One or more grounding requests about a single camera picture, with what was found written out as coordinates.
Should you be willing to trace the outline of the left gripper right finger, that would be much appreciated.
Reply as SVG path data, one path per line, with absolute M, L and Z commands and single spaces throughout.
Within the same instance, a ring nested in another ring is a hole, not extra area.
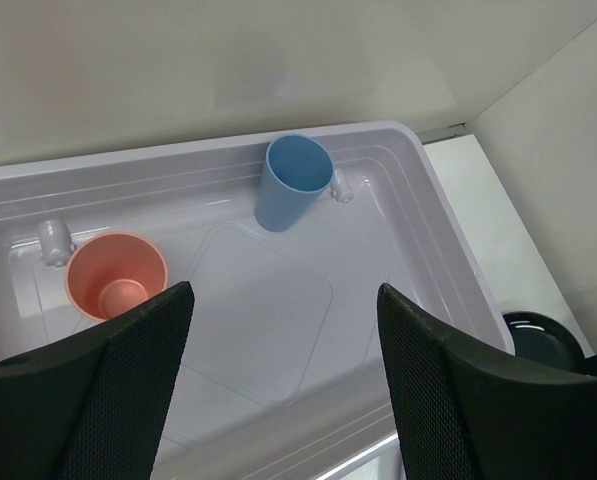
M 409 479 L 597 479 L 597 355 L 574 371 L 494 348 L 390 284 L 380 345 Z

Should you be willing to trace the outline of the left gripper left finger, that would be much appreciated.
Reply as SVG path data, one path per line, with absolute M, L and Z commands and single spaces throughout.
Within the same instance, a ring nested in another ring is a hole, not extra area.
M 0 479 L 147 479 L 194 310 L 182 281 L 0 362 Z

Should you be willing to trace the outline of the black small plate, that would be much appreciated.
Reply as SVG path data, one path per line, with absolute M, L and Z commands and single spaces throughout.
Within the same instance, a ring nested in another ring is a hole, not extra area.
M 575 337 L 543 314 L 515 311 L 503 314 L 512 336 L 515 355 L 548 367 L 577 373 L 585 359 Z

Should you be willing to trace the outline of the pink plastic cup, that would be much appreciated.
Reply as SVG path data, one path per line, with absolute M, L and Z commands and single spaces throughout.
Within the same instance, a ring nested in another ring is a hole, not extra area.
M 160 250 L 130 232 L 96 235 L 76 248 L 65 271 L 65 290 L 83 315 L 104 322 L 163 292 L 169 271 Z

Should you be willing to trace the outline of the blue plastic cup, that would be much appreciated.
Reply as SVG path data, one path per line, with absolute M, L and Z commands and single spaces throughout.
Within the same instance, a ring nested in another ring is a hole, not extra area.
M 254 215 L 266 230 L 284 232 L 329 187 L 333 160 L 315 139 L 287 134 L 267 147 Z

